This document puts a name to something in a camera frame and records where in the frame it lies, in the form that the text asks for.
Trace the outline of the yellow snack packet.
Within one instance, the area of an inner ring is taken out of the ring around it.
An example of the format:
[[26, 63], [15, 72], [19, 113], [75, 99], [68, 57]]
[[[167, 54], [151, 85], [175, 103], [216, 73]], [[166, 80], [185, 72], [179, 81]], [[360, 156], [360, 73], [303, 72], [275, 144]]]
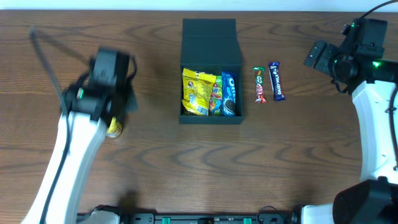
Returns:
[[106, 132], [106, 136], [109, 138], [116, 138], [121, 135], [122, 131], [122, 124], [117, 120], [116, 117], [113, 117]]

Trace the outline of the Dairy Milk chocolate bar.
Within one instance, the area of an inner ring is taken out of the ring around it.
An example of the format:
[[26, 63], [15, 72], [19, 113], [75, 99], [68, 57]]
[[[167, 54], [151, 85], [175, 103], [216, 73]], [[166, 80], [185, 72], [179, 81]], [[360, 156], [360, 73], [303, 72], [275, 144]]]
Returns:
[[274, 94], [275, 101], [285, 100], [284, 91], [282, 88], [282, 84], [280, 82], [279, 67], [280, 67], [279, 62], [270, 62], [268, 65], [269, 76], [271, 79], [272, 91]]

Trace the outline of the yellow Hacks candy bag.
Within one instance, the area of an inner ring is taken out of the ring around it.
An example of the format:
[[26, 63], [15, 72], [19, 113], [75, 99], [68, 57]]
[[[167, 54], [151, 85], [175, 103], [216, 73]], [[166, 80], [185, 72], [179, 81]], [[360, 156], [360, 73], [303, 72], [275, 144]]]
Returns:
[[187, 68], [182, 72], [184, 108], [195, 115], [208, 116], [216, 76]]

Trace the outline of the KitKat Milo bar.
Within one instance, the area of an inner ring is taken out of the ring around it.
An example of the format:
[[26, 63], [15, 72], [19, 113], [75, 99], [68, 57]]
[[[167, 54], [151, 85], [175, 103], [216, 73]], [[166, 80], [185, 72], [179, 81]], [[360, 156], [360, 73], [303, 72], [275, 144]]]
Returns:
[[256, 79], [256, 103], [267, 103], [264, 94], [264, 67], [254, 67], [253, 71]]

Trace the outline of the Haribo worms candy bag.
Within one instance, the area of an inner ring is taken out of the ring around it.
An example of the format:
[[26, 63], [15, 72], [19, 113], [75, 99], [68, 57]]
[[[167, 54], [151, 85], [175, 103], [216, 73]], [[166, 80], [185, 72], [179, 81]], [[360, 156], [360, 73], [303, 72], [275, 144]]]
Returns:
[[223, 82], [222, 77], [217, 76], [213, 84], [211, 98], [209, 100], [209, 115], [221, 116], [222, 115], [222, 102], [223, 102]]

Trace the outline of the black gift box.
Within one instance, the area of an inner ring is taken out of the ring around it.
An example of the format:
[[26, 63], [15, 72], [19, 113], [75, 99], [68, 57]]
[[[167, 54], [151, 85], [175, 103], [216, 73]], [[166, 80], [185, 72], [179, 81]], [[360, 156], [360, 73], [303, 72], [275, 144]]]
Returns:
[[221, 75], [234, 74], [236, 90], [235, 116], [197, 116], [185, 114], [180, 106], [180, 124], [241, 124], [244, 119], [242, 68], [243, 60], [235, 19], [184, 19], [180, 68]]

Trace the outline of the blue Oreo cookie pack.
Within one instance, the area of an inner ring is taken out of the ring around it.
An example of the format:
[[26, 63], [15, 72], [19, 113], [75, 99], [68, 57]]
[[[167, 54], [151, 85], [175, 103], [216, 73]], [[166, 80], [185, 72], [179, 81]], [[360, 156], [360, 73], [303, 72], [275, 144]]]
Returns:
[[223, 114], [225, 116], [236, 115], [236, 87], [234, 75], [229, 72], [221, 72], [223, 82]]

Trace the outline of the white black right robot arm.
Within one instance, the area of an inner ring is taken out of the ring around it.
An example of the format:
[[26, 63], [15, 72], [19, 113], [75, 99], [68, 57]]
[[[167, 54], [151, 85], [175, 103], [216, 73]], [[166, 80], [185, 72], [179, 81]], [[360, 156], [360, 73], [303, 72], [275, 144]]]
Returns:
[[381, 44], [318, 40], [305, 59], [346, 84], [358, 115], [362, 168], [360, 183], [332, 203], [303, 206], [298, 223], [397, 223], [397, 62], [382, 60]]

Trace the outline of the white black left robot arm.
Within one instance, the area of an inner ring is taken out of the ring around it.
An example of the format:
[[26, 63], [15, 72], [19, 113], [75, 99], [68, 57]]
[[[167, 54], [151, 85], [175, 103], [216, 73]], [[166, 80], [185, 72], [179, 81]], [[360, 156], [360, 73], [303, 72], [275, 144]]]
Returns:
[[130, 84], [71, 85], [62, 93], [57, 139], [23, 223], [75, 223], [86, 180], [112, 120], [136, 108]]

